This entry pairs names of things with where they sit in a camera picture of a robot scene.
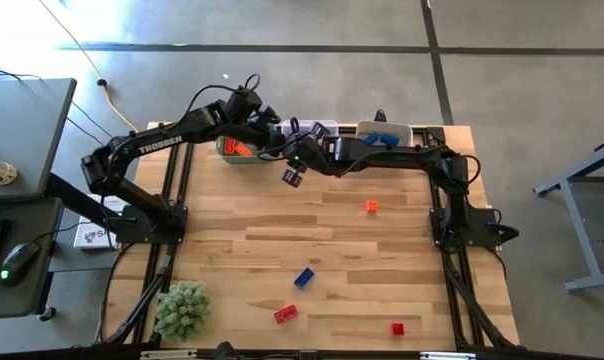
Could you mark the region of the grey table frame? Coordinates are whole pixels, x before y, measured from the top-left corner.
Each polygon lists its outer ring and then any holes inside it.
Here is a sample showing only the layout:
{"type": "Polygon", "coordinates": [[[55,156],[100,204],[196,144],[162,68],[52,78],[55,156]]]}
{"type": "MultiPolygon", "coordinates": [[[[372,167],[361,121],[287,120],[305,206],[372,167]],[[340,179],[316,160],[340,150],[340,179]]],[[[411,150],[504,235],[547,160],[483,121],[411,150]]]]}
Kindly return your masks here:
{"type": "Polygon", "coordinates": [[[583,252],[589,275],[566,281],[569,292],[604,286],[604,271],[600,268],[592,242],[604,243],[604,176],[593,173],[604,167],[604,144],[591,157],[550,180],[533,188],[538,197],[560,191],[583,252]]]}

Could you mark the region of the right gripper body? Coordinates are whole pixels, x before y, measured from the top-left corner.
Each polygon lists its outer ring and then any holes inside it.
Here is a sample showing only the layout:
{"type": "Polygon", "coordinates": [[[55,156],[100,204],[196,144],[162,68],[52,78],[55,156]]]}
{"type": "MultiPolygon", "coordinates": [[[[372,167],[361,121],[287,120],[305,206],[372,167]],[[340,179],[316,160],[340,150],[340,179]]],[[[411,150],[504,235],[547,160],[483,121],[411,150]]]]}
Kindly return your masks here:
{"type": "MultiPolygon", "coordinates": [[[[298,120],[290,121],[293,126],[297,125],[298,120]]],[[[309,140],[300,142],[296,146],[296,159],[292,163],[287,162],[290,169],[284,172],[282,180],[297,188],[303,180],[302,174],[308,169],[324,175],[331,175],[332,169],[328,162],[329,152],[324,146],[324,142],[322,145],[311,143],[309,140]]]]}

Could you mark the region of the black desk leg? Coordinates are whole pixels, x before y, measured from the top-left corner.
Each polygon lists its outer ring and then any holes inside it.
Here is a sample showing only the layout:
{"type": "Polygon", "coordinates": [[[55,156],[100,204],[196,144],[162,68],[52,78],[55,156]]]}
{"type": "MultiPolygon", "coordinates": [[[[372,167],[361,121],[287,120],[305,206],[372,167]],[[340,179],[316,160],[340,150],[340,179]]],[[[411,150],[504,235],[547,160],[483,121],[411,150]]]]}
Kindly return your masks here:
{"type": "Polygon", "coordinates": [[[47,180],[45,196],[60,199],[67,209],[104,228],[107,227],[106,220],[120,218],[118,213],[103,207],[99,202],[54,173],[51,173],[47,180]]]}

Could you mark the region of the black computer mouse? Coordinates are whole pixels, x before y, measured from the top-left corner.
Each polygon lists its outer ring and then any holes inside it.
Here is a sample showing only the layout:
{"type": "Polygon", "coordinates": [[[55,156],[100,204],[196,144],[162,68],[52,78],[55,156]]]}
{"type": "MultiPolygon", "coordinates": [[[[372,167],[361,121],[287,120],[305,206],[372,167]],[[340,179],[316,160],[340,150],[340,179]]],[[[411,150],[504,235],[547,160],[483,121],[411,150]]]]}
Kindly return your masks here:
{"type": "Polygon", "coordinates": [[[40,247],[35,242],[17,244],[4,259],[0,269],[0,283],[3,286],[15,286],[28,273],[28,268],[38,255],[40,247]]]}

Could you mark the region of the white plastic bin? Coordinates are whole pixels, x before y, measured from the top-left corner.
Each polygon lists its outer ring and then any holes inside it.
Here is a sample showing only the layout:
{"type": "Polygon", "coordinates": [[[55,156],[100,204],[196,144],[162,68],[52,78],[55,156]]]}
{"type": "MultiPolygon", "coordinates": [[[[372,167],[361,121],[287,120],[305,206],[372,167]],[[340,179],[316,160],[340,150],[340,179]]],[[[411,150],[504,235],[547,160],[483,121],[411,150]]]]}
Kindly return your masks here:
{"type": "Polygon", "coordinates": [[[393,124],[393,123],[381,123],[374,121],[360,121],[356,126],[356,137],[365,142],[365,138],[373,133],[377,132],[379,136],[383,134],[389,134],[399,139],[399,144],[394,147],[387,147],[383,143],[378,141],[374,146],[384,146],[386,148],[397,148],[397,147],[412,147],[413,146],[413,130],[408,125],[393,124]]]}

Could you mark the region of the silver bracket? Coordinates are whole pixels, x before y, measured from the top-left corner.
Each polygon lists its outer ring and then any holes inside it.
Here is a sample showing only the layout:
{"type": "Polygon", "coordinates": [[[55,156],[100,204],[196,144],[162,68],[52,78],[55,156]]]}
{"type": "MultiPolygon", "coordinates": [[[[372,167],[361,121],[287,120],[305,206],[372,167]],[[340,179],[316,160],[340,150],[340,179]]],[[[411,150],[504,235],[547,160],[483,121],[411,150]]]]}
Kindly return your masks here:
{"type": "Polygon", "coordinates": [[[420,352],[420,360],[477,360],[474,353],[460,352],[420,352]]]}
{"type": "Polygon", "coordinates": [[[192,360],[197,352],[192,350],[153,350],[142,351],[139,360],[192,360]]]}

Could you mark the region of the green artificial plant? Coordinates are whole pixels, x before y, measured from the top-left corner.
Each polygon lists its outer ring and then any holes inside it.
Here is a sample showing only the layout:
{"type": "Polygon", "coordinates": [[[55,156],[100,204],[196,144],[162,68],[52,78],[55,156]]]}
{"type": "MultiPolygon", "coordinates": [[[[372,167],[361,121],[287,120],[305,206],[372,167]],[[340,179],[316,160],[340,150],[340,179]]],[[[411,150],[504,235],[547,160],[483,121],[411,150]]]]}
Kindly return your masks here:
{"type": "Polygon", "coordinates": [[[202,331],[210,316],[211,300],[201,283],[180,281],[158,297],[154,332],[164,340],[187,342],[202,331]]]}

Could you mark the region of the clear plastic bin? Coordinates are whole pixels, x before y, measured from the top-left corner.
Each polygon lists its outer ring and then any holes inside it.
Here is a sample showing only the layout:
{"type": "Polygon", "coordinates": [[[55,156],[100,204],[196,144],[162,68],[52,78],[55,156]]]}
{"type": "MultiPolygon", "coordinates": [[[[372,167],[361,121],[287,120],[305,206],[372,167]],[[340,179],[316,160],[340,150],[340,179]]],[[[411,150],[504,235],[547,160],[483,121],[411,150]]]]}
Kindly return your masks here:
{"type": "Polygon", "coordinates": [[[283,124],[290,124],[291,132],[309,131],[310,135],[304,141],[309,140],[317,145],[322,145],[329,138],[339,136],[338,123],[333,120],[298,120],[296,126],[293,126],[290,120],[285,120],[281,123],[283,124]]]}

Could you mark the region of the green plastic bin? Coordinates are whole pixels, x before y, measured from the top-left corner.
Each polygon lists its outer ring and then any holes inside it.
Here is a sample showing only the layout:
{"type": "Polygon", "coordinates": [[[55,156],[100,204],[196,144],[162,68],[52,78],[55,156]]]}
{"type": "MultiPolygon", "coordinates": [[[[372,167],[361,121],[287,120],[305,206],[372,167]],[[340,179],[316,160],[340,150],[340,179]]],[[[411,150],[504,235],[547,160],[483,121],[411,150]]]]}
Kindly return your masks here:
{"type": "Polygon", "coordinates": [[[241,164],[260,164],[265,162],[273,162],[275,156],[270,153],[263,151],[264,145],[267,138],[250,138],[247,130],[232,131],[231,133],[223,134],[216,139],[215,148],[218,154],[223,160],[231,165],[241,164]],[[223,154],[224,140],[229,137],[236,140],[237,144],[242,143],[246,145],[252,152],[253,155],[249,157],[243,157],[237,153],[234,156],[227,156],[223,154]]]}

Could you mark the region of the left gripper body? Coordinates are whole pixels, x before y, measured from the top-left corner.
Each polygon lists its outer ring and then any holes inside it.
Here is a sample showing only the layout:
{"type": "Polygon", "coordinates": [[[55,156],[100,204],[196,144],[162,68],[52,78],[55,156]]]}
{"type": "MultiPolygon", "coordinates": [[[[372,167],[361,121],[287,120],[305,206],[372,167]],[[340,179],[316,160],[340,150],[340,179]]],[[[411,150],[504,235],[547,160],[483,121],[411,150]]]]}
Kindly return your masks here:
{"type": "Polygon", "coordinates": [[[249,109],[247,132],[250,138],[268,138],[281,117],[270,106],[252,105],[249,109]]]}

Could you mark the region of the dark grey desk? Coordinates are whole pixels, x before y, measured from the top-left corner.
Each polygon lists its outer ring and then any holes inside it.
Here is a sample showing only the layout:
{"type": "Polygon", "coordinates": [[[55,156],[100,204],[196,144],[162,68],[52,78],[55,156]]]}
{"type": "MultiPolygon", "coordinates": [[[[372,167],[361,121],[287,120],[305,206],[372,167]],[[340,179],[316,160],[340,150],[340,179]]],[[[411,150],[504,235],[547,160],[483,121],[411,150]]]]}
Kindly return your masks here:
{"type": "Polygon", "coordinates": [[[0,269],[17,244],[35,242],[40,247],[20,283],[15,286],[0,283],[0,318],[47,313],[46,299],[52,281],[49,263],[62,212],[62,203],[55,198],[0,204],[0,220],[6,222],[0,269]]]}

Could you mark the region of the long red toy block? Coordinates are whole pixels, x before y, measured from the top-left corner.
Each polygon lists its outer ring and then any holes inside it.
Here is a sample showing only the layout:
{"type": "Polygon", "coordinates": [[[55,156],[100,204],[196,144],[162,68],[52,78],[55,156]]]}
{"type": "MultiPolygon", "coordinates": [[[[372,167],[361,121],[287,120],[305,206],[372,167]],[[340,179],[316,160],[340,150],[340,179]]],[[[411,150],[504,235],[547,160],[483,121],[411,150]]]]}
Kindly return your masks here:
{"type": "Polygon", "coordinates": [[[293,304],[284,307],[274,313],[274,319],[277,324],[282,324],[298,316],[297,307],[293,304]]]}

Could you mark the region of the white printed box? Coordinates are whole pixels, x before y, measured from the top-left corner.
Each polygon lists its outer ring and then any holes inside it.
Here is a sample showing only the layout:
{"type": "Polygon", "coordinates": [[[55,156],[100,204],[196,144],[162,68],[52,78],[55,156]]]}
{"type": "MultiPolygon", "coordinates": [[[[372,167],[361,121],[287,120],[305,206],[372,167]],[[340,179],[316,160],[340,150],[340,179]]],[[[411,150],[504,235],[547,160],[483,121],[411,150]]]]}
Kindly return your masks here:
{"type": "MultiPolygon", "coordinates": [[[[104,204],[108,209],[121,214],[126,202],[115,196],[108,196],[105,198],[104,204]]],[[[104,228],[81,216],[78,221],[73,247],[81,250],[119,249],[120,245],[116,238],[116,234],[107,235],[104,228]]]]}

